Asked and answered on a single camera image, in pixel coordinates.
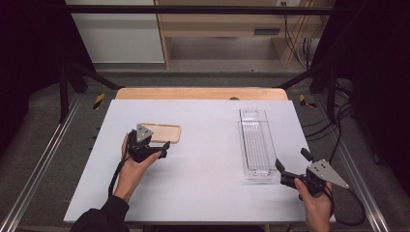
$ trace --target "table surface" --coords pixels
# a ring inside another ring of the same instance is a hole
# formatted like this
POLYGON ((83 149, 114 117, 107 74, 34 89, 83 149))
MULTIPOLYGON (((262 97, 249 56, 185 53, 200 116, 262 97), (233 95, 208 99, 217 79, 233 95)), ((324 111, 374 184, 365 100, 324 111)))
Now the table surface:
POLYGON ((308 145, 292 101, 114 100, 64 221, 73 222, 105 202, 123 137, 139 122, 176 124, 182 132, 167 158, 147 170, 132 196, 126 221, 260 224, 305 220, 298 192, 280 185, 278 173, 264 183, 244 177, 239 109, 250 107, 266 110, 277 157, 286 170, 304 173, 308 162, 300 150, 308 145))
POLYGON ((123 88, 117 100, 288 100, 286 92, 273 88, 123 88))

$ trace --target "clear plastic container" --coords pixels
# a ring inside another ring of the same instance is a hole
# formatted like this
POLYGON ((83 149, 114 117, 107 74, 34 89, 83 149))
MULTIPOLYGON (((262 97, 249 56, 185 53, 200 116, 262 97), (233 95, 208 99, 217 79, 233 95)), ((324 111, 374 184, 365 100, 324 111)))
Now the clear plastic container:
POLYGON ((269 181, 277 172, 277 158, 265 110, 240 109, 239 122, 245 177, 254 181, 269 181))

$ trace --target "human hand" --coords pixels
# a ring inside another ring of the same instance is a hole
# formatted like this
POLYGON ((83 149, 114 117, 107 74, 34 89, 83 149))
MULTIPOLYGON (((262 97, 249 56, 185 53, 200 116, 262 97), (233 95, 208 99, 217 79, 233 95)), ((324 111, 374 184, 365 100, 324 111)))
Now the human hand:
MULTIPOLYGON (((332 184, 326 183, 327 187, 331 189, 332 184)), ((329 223, 332 203, 328 196, 323 192, 319 195, 312 196, 308 192, 305 184, 295 178, 295 186, 301 194, 305 204, 306 224, 309 232, 327 232, 331 230, 329 223)))
POLYGON ((130 158, 128 151, 126 151, 127 142, 128 134, 126 134, 123 145, 121 146, 121 154, 127 154, 126 161, 120 171, 118 185, 114 191, 114 195, 124 199, 126 202, 129 202, 145 171, 160 157, 161 152, 157 152, 149 156, 143 162, 135 162, 132 158, 130 158))

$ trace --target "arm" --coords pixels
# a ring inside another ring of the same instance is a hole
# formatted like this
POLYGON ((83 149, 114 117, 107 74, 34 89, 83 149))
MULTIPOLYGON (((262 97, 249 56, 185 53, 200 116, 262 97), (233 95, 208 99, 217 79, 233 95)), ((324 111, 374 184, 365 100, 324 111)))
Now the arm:
MULTIPOLYGON (((128 135, 124 138, 122 151, 125 151, 128 135)), ((145 171, 153 164, 161 153, 155 153, 143 162, 135 162, 128 159, 121 169, 118 177, 118 184, 114 190, 114 194, 108 197, 105 204, 100 210, 90 209, 81 215, 72 227, 73 232, 85 231, 130 231, 124 224, 126 213, 130 206, 128 202, 142 179, 145 171)))

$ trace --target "sleeve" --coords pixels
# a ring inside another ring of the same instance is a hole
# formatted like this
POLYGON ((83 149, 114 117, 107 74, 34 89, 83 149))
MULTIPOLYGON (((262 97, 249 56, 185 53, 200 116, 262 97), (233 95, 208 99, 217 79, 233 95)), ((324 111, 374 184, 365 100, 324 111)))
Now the sleeve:
POLYGON ((109 196, 100 210, 90 209, 82 214, 72 227, 72 232, 129 232, 124 224, 126 213, 130 206, 117 196, 109 196))

